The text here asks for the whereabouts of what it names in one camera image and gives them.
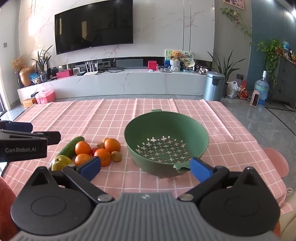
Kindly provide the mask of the potted spiky plant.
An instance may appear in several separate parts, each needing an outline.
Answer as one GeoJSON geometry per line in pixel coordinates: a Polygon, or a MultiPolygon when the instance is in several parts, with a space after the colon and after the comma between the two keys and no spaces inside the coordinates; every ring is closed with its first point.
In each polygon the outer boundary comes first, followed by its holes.
{"type": "Polygon", "coordinates": [[[230,52],[227,59],[225,59],[225,57],[223,58],[222,62],[220,61],[218,55],[215,52],[213,52],[213,54],[208,52],[208,54],[212,58],[212,62],[216,65],[216,68],[212,67],[212,70],[214,70],[217,73],[222,74],[225,77],[224,87],[223,87],[223,92],[222,92],[222,97],[225,98],[227,96],[228,80],[229,80],[230,74],[237,71],[237,70],[240,70],[240,68],[237,68],[236,65],[238,63],[246,60],[246,58],[232,62],[231,58],[233,55],[233,50],[230,52]]]}

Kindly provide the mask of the green cucumber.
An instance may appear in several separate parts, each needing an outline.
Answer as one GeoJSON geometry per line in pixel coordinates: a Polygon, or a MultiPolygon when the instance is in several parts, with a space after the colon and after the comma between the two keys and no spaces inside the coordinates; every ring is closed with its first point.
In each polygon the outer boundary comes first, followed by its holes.
{"type": "Polygon", "coordinates": [[[62,155],[72,159],[76,155],[75,146],[81,141],[85,141],[85,138],[82,136],[75,137],[58,153],[58,156],[62,155]]]}

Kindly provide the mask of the orange ceramic vase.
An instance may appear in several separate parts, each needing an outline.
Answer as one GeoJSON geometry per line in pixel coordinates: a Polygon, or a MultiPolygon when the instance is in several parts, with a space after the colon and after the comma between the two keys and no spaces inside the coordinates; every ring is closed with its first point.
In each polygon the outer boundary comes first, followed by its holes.
{"type": "Polygon", "coordinates": [[[21,82],[25,87],[32,85],[30,74],[33,74],[34,72],[35,71],[33,66],[28,66],[20,70],[21,82]]]}

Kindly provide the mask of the hanging ivy plant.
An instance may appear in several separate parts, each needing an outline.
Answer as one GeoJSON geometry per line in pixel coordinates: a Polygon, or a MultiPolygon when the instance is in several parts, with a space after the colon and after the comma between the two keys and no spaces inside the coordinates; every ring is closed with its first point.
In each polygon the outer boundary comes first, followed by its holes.
{"type": "Polygon", "coordinates": [[[264,69],[269,73],[269,78],[274,85],[277,84],[275,71],[278,67],[278,61],[282,53],[282,49],[282,42],[278,38],[269,39],[265,42],[257,42],[257,51],[262,51],[264,53],[264,69]]]}

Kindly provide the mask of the green colander bowl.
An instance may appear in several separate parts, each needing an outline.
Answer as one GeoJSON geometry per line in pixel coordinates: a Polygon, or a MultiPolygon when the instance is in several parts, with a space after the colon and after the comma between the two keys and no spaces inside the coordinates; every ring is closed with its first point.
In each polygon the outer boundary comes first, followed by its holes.
{"type": "Polygon", "coordinates": [[[134,162],[159,178],[172,178],[190,170],[190,160],[208,148],[207,130],[195,119],[154,109],[131,120],[125,142],[134,162]]]}

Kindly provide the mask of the red box on console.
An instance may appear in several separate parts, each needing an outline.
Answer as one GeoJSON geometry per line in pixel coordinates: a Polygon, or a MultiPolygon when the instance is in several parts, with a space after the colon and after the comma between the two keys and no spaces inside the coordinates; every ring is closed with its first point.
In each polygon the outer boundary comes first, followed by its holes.
{"type": "Polygon", "coordinates": [[[147,66],[149,70],[157,71],[158,63],[156,60],[149,60],[147,66]]]}

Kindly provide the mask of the grey pedal trash bin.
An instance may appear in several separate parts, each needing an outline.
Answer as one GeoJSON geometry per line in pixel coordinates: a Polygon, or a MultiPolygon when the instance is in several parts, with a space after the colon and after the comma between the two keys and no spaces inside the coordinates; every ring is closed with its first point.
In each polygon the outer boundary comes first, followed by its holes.
{"type": "Polygon", "coordinates": [[[224,84],[225,76],[223,74],[208,71],[203,98],[206,101],[221,101],[224,84]]]}

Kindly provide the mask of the white plastic bag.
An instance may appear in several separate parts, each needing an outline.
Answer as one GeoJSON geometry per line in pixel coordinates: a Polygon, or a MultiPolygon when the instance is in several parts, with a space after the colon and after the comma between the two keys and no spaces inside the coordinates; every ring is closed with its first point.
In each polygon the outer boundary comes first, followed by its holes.
{"type": "Polygon", "coordinates": [[[235,98],[239,92],[240,87],[238,86],[237,81],[228,82],[228,87],[226,91],[227,97],[235,98]]]}

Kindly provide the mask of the pink box on console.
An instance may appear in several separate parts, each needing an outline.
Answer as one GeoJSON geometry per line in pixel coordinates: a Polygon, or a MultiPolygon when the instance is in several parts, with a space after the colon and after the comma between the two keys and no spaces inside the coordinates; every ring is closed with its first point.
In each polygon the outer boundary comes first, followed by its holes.
{"type": "Polygon", "coordinates": [[[66,70],[58,72],[56,74],[56,77],[57,77],[57,79],[60,79],[60,78],[70,77],[72,75],[73,75],[72,69],[66,69],[66,70]]]}

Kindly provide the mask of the white marble tv console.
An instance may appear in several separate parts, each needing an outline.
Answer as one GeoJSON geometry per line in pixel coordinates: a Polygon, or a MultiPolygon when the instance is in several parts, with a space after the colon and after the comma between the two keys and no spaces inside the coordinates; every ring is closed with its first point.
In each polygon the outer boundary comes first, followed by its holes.
{"type": "Polygon", "coordinates": [[[192,95],[202,96],[206,76],[184,72],[149,72],[126,69],[60,78],[18,89],[20,101],[37,91],[53,90],[56,99],[99,95],[192,95]]]}

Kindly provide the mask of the grey drawer cabinet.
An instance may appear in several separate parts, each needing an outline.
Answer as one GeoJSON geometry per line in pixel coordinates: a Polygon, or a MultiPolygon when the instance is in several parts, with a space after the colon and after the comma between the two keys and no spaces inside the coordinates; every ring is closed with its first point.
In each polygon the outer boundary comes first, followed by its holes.
{"type": "Polygon", "coordinates": [[[277,82],[272,93],[272,100],[295,105],[295,74],[295,65],[280,56],[275,72],[277,82]]]}

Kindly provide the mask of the black wall television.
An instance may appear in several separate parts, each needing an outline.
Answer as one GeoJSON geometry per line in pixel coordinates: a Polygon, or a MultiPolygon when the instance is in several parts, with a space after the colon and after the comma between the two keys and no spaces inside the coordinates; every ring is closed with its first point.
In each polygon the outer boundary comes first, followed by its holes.
{"type": "Polygon", "coordinates": [[[132,44],[133,1],[99,1],[55,15],[56,53],[132,44]]]}

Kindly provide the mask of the pink stool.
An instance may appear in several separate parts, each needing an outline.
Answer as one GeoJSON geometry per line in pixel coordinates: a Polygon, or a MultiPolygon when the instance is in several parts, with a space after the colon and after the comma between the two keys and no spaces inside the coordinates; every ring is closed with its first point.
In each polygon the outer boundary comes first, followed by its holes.
{"type": "Polygon", "coordinates": [[[273,163],[280,177],[286,177],[290,169],[285,157],[273,148],[265,148],[263,150],[270,159],[270,161],[273,163]]]}

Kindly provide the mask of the blue water jug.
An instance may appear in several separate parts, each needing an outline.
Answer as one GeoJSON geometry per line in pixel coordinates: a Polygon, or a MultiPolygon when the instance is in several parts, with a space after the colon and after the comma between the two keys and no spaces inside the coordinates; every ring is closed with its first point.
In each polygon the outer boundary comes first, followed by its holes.
{"type": "Polygon", "coordinates": [[[259,92],[259,101],[261,105],[265,104],[268,97],[269,84],[267,82],[267,72],[263,71],[262,78],[257,80],[254,85],[254,90],[259,92]]]}

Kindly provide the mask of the orange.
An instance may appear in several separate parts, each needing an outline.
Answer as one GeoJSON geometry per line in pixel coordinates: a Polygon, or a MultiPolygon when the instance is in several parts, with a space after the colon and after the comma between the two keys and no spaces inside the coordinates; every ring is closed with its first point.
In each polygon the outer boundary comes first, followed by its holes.
{"type": "Polygon", "coordinates": [[[100,158],[102,167],[106,167],[111,163],[111,154],[108,150],[104,148],[97,149],[94,153],[94,156],[100,158]]]}
{"type": "Polygon", "coordinates": [[[91,154],[91,147],[85,141],[80,141],[75,145],[75,153],[76,155],[79,154],[91,154]]]}
{"type": "Polygon", "coordinates": [[[80,166],[91,159],[89,154],[79,154],[75,157],[74,164],[80,166]]]}
{"type": "Polygon", "coordinates": [[[118,140],[114,138],[108,138],[104,142],[104,148],[110,153],[117,151],[119,152],[121,149],[121,144],[118,140]]]}

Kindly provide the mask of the pink checkered tablecloth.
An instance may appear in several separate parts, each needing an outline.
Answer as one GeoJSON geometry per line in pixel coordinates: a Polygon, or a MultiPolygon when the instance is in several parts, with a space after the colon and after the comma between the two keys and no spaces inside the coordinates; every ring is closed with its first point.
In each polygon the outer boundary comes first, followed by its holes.
{"type": "Polygon", "coordinates": [[[179,196],[198,184],[190,173],[176,178],[158,178],[145,173],[135,164],[124,139],[126,125],[135,117],[153,109],[185,114],[204,126],[209,146],[202,160],[211,166],[226,166],[231,171],[254,167],[270,188],[281,213],[292,211],[287,188],[276,168],[256,139],[220,102],[174,99],[101,99],[35,104],[18,117],[29,122],[35,131],[59,131],[58,145],[48,147],[44,159],[12,162],[4,180],[18,194],[38,166],[49,166],[60,150],[73,138],[83,136],[94,147],[104,138],[115,138],[121,144],[122,160],[104,167],[93,184],[119,197],[122,192],[171,192],[179,196]]]}

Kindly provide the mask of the small red tomato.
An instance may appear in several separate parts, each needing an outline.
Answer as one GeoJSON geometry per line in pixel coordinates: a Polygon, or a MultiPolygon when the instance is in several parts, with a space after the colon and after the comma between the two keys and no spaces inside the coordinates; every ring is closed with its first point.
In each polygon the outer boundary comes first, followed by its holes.
{"type": "Polygon", "coordinates": [[[93,148],[92,150],[91,150],[91,156],[95,156],[95,152],[98,150],[98,148],[93,148]]]}

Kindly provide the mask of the teddy bear bouquet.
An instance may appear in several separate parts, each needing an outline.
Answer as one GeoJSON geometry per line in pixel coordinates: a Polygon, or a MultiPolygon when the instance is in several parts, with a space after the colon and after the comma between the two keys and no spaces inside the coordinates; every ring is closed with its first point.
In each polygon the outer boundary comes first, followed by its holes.
{"type": "Polygon", "coordinates": [[[181,53],[177,50],[172,51],[170,55],[170,69],[172,72],[179,72],[181,68],[181,53]]]}

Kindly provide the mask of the red gift bag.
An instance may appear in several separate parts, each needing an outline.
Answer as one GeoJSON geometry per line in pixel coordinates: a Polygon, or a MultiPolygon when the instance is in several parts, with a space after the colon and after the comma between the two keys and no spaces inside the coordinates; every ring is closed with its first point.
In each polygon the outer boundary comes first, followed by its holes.
{"type": "Polygon", "coordinates": [[[239,92],[238,92],[238,97],[240,99],[245,100],[248,97],[248,92],[247,92],[246,86],[247,86],[246,80],[242,80],[242,84],[241,84],[241,86],[239,88],[239,92]]]}

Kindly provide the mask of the white wifi router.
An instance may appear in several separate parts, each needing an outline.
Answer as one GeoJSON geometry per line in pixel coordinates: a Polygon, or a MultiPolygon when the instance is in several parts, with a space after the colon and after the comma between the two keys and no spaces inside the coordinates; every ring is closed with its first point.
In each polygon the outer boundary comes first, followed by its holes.
{"type": "Polygon", "coordinates": [[[95,64],[93,62],[85,62],[85,69],[85,76],[98,74],[98,68],[95,68],[95,64]]]}

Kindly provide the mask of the small pink floor heater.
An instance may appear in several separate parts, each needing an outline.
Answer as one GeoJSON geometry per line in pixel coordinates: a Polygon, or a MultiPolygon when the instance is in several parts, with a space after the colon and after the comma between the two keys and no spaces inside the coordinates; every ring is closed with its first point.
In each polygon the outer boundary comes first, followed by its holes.
{"type": "Polygon", "coordinates": [[[253,107],[257,107],[258,106],[258,102],[260,99],[260,93],[258,90],[254,90],[250,99],[250,105],[253,107]]]}

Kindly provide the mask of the pink storage box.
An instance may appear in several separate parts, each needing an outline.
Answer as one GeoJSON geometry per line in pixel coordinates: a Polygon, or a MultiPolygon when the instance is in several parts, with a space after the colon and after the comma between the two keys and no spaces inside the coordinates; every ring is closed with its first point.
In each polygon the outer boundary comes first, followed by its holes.
{"type": "Polygon", "coordinates": [[[35,95],[37,104],[47,104],[55,101],[54,91],[51,89],[40,91],[35,95]]]}

